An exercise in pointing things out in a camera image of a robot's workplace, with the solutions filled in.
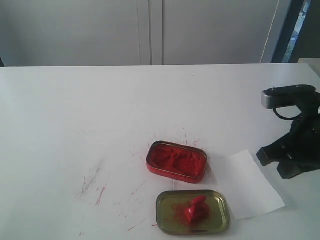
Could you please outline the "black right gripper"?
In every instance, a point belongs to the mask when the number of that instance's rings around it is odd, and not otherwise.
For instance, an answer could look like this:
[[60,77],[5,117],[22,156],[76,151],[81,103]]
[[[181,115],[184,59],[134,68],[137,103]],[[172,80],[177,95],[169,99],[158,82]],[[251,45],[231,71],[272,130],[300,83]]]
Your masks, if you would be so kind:
[[320,94],[299,93],[293,99],[301,114],[291,124],[289,136],[262,147],[256,154],[263,167],[278,162],[277,171],[282,179],[292,179],[320,169],[319,158],[293,157],[292,154],[292,149],[305,155],[320,153]]

